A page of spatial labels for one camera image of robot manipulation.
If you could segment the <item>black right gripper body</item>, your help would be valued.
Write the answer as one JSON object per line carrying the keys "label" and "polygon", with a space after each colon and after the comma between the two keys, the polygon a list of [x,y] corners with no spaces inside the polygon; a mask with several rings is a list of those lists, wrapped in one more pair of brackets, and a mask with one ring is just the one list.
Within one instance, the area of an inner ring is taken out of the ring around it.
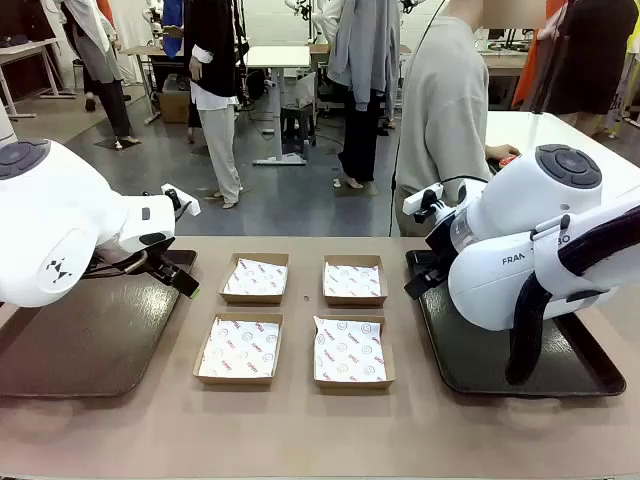
{"label": "black right gripper body", "polygon": [[451,226],[455,219],[455,210],[437,210],[434,218],[434,226],[426,236],[425,242],[437,257],[437,268],[447,273],[458,255],[451,239]]}

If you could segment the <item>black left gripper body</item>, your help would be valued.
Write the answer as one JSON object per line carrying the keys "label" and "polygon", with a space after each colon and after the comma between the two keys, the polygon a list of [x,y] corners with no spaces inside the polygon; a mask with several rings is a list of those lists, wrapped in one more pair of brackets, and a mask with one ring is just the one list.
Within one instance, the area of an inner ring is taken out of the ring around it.
{"label": "black left gripper body", "polygon": [[172,280],[177,267],[165,254],[175,241],[174,238],[158,242],[145,249],[146,260],[143,264],[143,272],[152,275],[157,280]]}

